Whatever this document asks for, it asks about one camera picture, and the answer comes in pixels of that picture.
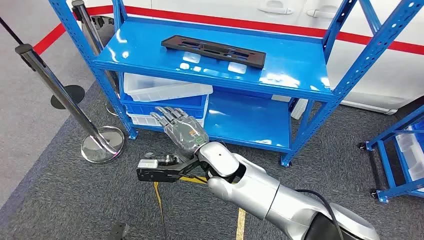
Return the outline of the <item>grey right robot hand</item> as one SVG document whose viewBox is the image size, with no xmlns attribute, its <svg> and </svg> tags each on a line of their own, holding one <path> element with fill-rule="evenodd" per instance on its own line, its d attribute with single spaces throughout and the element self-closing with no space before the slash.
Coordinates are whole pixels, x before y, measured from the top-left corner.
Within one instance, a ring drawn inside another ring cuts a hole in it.
<svg viewBox="0 0 424 240">
<path fill-rule="evenodd" d="M 145 158 L 157 160 L 161 166 L 182 164 L 192 160 L 198 149 L 210 142 L 202 125 L 181 108 L 156 106 L 155 110 L 150 116 L 163 127 L 164 133 L 177 145 L 178 151 L 165 156 L 148 152 Z"/>
</svg>

